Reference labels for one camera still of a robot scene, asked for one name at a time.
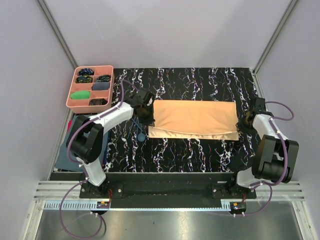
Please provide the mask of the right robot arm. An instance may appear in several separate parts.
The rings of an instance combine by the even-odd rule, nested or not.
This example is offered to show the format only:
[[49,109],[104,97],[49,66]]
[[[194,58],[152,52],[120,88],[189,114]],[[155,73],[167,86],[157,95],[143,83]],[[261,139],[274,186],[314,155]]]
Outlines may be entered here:
[[[267,110],[266,104],[277,104],[285,107],[291,117],[284,118],[273,115]],[[276,125],[276,120],[291,121],[294,112],[285,104],[277,101],[266,101],[256,97],[251,100],[245,116],[237,123],[237,128],[244,134],[257,132],[260,137],[258,149],[254,155],[252,165],[247,170],[238,171],[235,181],[227,185],[228,195],[239,198],[244,194],[245,188],[254,189],[257,186],[277,186],[280,183],[291,181],[298,151],[299,143],[288,139]]]

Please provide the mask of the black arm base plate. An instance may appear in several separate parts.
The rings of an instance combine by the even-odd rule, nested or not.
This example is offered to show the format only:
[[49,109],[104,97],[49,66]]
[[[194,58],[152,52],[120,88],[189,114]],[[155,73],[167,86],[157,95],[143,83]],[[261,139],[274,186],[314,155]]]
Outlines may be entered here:
[[81,199],[123,199],[131,196],[201,195],[212,199],[257,198],[255,191],[236,184],[234,173],[223,172],[147,172],[106,174],[100,186],[81,185]]

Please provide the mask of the peach cloth napkin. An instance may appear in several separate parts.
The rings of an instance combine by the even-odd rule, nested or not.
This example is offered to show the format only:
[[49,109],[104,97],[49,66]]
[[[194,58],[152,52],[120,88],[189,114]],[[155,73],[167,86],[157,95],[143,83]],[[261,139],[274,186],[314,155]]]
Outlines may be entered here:
[[155,100],[153,107],[150,138],[239,140],[235,102]]

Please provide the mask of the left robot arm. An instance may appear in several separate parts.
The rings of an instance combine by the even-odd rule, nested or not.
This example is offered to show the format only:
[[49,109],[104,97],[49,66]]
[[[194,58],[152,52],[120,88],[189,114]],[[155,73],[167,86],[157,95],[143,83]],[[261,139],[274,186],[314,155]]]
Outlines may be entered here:
[[108,193],[104,183],[107,177],[99,160],[104,135],[133,117],[137,117],[142,125],[153,126],[155,99],[155,94],[142,88],[104,112],[90,117],[80,115],[75,119],[66,142],[67,157],[83,169],[95,197],[103,198]]

